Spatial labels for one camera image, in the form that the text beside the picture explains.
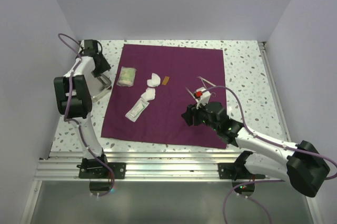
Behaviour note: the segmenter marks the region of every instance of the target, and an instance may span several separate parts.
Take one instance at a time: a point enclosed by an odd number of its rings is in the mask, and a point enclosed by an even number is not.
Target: purple fabric mat
[[[132,87],[116,85],[121,67],[137,69]],[[157,73],[166,86],[156,87],[154,100],[133,123],[125,114],[147,88],[146,80]],[[186,91],[202,87],[201,76],[216,85],[225,85],[222,50],[183,47],[124,45],[120,64],[106,110],[102,137],[160,144],[195,145],[226,148],[216,133],[204,125],[187,126],[181,114],[195,101]],[[216,98],[226,105],[225,91],[216,90]]]

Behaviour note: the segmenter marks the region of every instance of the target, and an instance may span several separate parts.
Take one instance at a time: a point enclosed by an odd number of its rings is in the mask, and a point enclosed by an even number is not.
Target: sealed plastic bag
[[[130,121],[135,122],[148,105],[149,103],[147,101],[145,101],[143,98],[140,98],[133,108],[127,112],[125,117]]]
[[[122,67],[120,77],[118,78],[118,86],[133,86],[136,76],[135,68]]]

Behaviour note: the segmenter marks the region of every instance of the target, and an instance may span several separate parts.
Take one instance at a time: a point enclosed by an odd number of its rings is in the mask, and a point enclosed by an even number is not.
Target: small orange item
[[[163,82],[162,82],[162,85],[163,85],[163,86],[166,86],[167,82],[169,82],[169,81],[168,81],[169,79],[170,79],[170,77],[165,76],[165,78],[164,78],[164,80],[163,80]]]

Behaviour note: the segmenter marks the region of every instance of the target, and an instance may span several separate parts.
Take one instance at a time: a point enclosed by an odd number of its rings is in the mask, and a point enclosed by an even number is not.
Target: terrazzo table surface
[[[235,40],[100,40],[103,54],[111,65],[105,74],[112,83],[115,81],[118,64],[124,44],[177,46],[189,48],[221,49],[224,55],[225,81],[227,87],[238,95],[247,124],[253,129],[286,140],[282,132],[269,81],[257,41]],[[198,146],[152,144],[146,142],[123,141],[101,137],[102,124],[111,92],[93,104],[92,123],[98,141],[105,152],[225,152],[236,149],[205,148]],[[235,98],[227,92],[228,114],[235,120],[241,115]],[[60,116],[51,152],[79,152],[80,142],[71,124],[63,122]]]

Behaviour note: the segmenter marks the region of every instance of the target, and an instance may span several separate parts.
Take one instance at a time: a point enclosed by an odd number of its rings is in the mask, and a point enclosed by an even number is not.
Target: white wall
[[[74,56],[56,0],[0,0],[0,223],[19,223],[35,168],[58,120],[53,78]]]
[[[291,138],[337,160],[337,0],[291,0],[267,55]],[[325,223],[337,223],[337,180],[317,195]]]
[[[265,41],[290,0],[58,0],[80,38]]]

